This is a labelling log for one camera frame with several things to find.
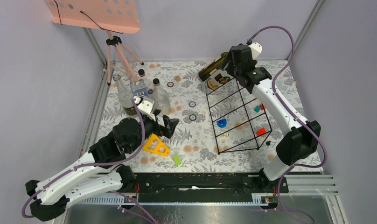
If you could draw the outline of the clear round bottle gold label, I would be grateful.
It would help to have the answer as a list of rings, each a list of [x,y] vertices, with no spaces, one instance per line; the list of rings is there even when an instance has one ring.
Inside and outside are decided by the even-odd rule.
[[[152,96],[157,103],[156,108],[159,109],[163,115],[169,115],[172,109],[168,92],[161,87],[161,83],[158,78],[153,79],[153,84],[154,92]]]

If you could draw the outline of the blue square glass bottle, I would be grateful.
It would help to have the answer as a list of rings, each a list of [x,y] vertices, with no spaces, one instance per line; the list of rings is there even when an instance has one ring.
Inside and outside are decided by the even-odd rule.
[[[137,82],[130,82],[129,85],[134,96],[148,96],[143,79],[139,79]]]

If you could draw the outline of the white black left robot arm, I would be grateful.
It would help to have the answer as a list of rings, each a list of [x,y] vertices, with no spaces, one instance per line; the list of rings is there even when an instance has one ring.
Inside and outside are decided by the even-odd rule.
[[[62,215],[67,208],[109,191],[134,189],[136,177],[125,162],[133,159],[144,146],[144,141],[155,134],[170,139],[179,119],[156,119],[139,115],[139,120],[124,118],[105,137],[90,147],[77,161],[44,181],[30,180],[25,184],[29,199],[21,214],[49,221]],[[30,208],[30,215],[25,213]]]

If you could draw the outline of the clear bottle blue gold emblem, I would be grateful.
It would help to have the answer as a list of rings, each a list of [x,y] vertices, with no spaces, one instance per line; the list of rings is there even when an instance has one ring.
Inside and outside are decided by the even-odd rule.
[[[145,87],[146,87],[146,90],[147,90],[147,94],[148,94],[148,96],[151,97],[154,93],[153,82],[146,76],[146,73],[143,69],[138,70],[138,75],[144,81],[144,84],[145,84]]]

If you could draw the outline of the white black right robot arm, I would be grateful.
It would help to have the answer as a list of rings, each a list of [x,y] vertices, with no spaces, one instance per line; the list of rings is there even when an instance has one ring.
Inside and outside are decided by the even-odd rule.
[[[289,168],[317,150],[321,127],[294,109],[276,87],[275,78],[264,67],[256,66],[260,50],[256,43],[231,47],[227,55],[228,72],[265,106],[283,134],[276,146],[276,156],[261,170],[258,180],[259,188],[270,192]]]

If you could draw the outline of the clear bottle black label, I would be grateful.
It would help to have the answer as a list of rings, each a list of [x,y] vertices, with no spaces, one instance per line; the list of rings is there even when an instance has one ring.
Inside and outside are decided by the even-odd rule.
[[[114,74],[112,78],[116,84],[118,90],[118,100],[123,108],[123,111],[127,116],[136,116],[137,113],[132,103],[133,93],[125,86],[123,79],[119,74]]]

